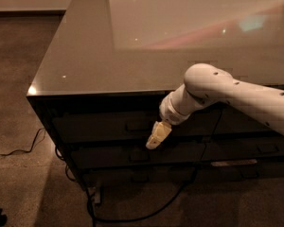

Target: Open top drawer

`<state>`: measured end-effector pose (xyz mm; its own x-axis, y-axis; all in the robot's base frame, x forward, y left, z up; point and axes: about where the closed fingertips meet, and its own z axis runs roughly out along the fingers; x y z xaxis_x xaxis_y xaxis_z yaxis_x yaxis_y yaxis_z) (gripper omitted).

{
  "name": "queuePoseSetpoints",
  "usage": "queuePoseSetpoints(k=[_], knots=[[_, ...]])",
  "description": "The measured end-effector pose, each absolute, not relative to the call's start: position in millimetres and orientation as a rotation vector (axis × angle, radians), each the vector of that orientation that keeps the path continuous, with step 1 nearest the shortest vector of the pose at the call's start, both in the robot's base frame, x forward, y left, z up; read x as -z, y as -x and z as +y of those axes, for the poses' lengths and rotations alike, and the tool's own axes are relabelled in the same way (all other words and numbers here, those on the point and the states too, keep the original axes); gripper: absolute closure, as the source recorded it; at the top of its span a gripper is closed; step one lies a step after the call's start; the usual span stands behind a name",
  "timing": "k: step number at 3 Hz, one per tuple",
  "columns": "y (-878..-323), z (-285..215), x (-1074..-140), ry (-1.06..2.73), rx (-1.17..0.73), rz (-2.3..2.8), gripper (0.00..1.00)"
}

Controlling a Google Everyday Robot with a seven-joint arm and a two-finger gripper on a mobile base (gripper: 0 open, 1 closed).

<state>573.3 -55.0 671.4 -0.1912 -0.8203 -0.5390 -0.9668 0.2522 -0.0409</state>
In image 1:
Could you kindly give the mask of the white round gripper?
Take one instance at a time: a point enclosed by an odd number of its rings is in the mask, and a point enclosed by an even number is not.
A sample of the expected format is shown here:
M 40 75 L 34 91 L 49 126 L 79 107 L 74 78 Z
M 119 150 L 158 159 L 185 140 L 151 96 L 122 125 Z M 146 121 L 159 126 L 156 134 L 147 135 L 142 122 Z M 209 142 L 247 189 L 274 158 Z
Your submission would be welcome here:
M 171 133 L 171 125 L 180 125 L 188 119 L 188 115 L 178 113 L 171 102 L 172 93 L 169 93 L 159 106 L 159 115 L 163 121 L 155 122 L 146 148 L 156 149 Z

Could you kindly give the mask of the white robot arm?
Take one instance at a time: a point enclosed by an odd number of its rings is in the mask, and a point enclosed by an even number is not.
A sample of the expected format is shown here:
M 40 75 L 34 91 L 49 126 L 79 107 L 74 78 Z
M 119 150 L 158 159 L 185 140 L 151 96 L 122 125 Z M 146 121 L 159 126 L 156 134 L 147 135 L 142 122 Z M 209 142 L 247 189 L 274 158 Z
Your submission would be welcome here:
M 155 149 L 195 112 L 225 103 L 284 136 L 284 90 L 236 80 L 206 63 L 190 66 L 184 83 L 159 106 L 161 120 L 153 125 L 146 148 Z

